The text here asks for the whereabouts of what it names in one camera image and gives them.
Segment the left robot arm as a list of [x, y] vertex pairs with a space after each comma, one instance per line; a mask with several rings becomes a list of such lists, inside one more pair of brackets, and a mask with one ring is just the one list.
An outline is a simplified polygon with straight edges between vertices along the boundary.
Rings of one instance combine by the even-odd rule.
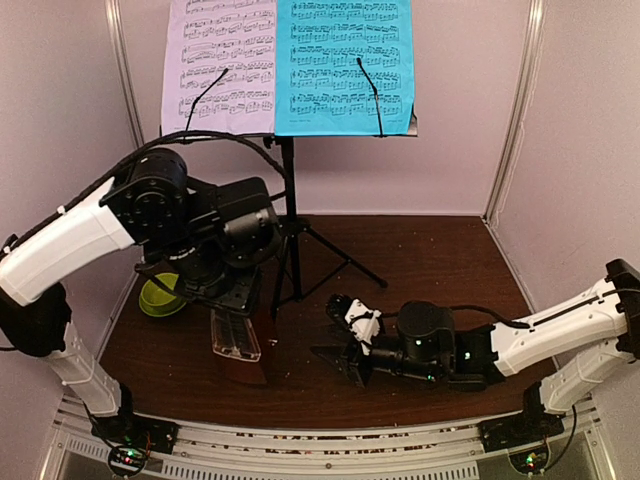
[[44, 360], [123, 444], [144, 433], [130, 390], [110, 377], [72, 323], [63, 280], [110, 253], [139, 246], [143, 267], [178, 273], [175, 294], [241, 316], [256, 309], [261, 264], [281, 243], [273, 196], [258, 177], [217, 186], [191, 177], [176, 143], [218, 140], [186, 129], [120, 160], [68, 204], [1, 250], [1, 329], [13, 348]]

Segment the wooden metronome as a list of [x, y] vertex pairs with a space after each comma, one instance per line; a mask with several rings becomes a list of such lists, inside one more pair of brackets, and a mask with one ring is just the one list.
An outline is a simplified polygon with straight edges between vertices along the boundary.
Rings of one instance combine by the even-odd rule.
[[269, 305], [260, 297], [252, 315], [211, 309], [212, 351], [219, 372], [227, 379], [254, 386], [268, 382], [273, 349], [278, 343]]

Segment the lilac sheet music paper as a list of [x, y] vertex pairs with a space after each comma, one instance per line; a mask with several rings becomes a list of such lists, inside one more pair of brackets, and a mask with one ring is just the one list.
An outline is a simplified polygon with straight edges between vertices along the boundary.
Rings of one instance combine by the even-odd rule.
[[275, 1], [173, 1], [162, 132], [274, 132], [276, 28]]

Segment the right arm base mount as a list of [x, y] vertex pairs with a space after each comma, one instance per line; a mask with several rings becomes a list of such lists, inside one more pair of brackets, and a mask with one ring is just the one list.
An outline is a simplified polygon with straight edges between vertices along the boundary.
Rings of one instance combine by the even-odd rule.
[[478, 428], [484, 451], [505, 450], [511, 467], [527, 477], [543, 474], [551, 466], [549, 440], [564, 432], [560, 417], [546, 415], [536, 421], [523, 413], [485, 420]]

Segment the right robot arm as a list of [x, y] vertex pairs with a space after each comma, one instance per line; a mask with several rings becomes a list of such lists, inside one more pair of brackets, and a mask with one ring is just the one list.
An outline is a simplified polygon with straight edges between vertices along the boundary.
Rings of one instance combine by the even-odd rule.
[[459, 330], [455, 315], [462, 309], [408, 301], [392, 313], [395, 332], [387, 335], [387, 314], [335, 294], [326, 314], [332, 332], [346, 342], [311, 351], [360, 387], [380, 371], [476, 392], [576, 350], [560, 371], [527, 389], [523, 412], [512, 423], [513, 433], [526, 442], [617, 368], [639, 358], [639, 272], [622, 259], [609, 262], [605, 277], [577, 296], [523, 318], [492, 312], [492, 323]]

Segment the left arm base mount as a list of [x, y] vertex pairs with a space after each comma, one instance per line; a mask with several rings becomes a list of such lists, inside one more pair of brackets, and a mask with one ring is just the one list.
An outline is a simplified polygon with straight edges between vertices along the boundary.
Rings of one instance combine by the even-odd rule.
[[179, 425], [172, 421], [132, 414], [97, 417], [86, 411], [91, 433], [107, 447], [107, 466], [121, 479], [140, 474], [152, 453], [171, 454]]

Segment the cyan paper sheet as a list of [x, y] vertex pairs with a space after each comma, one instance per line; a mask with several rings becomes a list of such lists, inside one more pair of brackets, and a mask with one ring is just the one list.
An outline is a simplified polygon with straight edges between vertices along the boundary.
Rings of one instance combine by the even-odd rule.
[[410, 2], [278, 2], [277, 135], [405, 136], [414, 104]]

